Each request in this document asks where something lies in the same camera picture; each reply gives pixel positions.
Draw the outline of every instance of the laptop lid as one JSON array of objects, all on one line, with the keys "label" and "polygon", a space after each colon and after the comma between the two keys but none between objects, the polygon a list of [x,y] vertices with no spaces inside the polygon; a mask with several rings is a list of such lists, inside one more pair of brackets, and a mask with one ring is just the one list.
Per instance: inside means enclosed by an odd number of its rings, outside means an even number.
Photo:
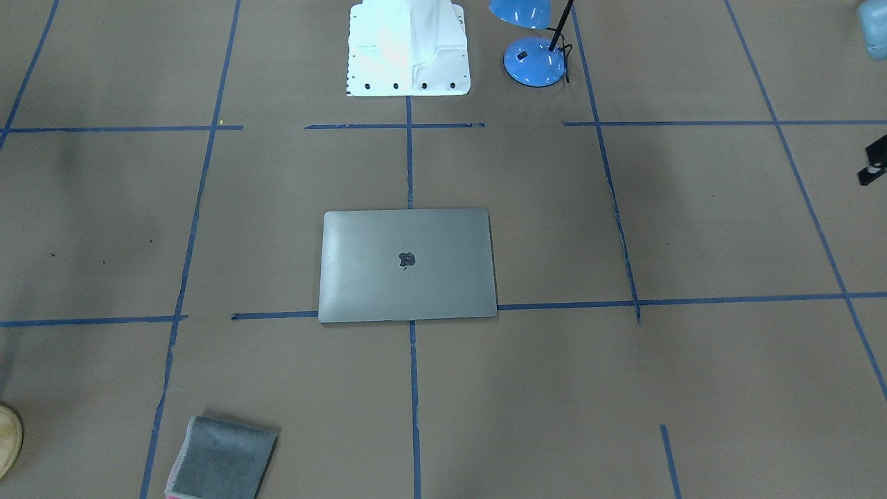
[{"label": "laptop lid", "polygon": [[487,210],[330,211],[321,322],[496,315]]}]

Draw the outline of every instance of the folded cloth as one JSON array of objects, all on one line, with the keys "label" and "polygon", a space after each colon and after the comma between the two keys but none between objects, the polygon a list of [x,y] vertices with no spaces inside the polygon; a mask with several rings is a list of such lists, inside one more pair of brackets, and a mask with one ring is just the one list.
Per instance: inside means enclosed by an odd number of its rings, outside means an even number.
[{"label": "folded cloth", "polygon": [[195,416],[169,474],[169,499],[255,499],[277,433]]},{"label": "folded cloth", "polygon": [[21,450],[21,420],[12,409],[0,406],[0,478],[15,463]]}]

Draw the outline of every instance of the gray cloth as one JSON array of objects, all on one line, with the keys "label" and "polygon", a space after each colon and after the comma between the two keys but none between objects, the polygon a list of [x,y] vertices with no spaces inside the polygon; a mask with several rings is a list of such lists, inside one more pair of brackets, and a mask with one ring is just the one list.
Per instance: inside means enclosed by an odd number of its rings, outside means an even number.
[{"label": "gray cloth", "polygon": [[203,416],[191,418],[167,495],[254,499],[277,433]]}]

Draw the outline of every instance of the black apple logo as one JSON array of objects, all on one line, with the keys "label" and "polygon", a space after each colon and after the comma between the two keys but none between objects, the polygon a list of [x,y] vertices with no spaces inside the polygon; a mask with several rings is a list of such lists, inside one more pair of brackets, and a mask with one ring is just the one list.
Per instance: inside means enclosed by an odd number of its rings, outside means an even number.
[{"label": "black apple logo", "polygon": [[412,253],[401,253],[397,255],[400,258],[400,266],[406,270],[406,267],[416,265],[416,257]]}]

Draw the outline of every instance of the light blue object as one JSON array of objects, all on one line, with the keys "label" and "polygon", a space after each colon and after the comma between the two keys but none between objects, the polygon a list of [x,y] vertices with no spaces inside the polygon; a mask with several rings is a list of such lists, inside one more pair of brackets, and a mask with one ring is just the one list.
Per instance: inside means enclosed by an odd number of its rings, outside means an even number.
[{"label": "light blue object", "polygon": [[521,28],[547,28],[552,18],[550,0],[490,0],[490,12]]},{"label": "light blue object", "polygon": [[548,51],[550,40],[527,36],[514,41],[505,50],[505,70],[518,83],[530,87],[547,87],[561,80],[566,72],[563,52],[555,47]]},{"label": "light blue object", "polygon": [[887,59],[887,0],[868,0],[857,12],[868,55],[875,60]]}]

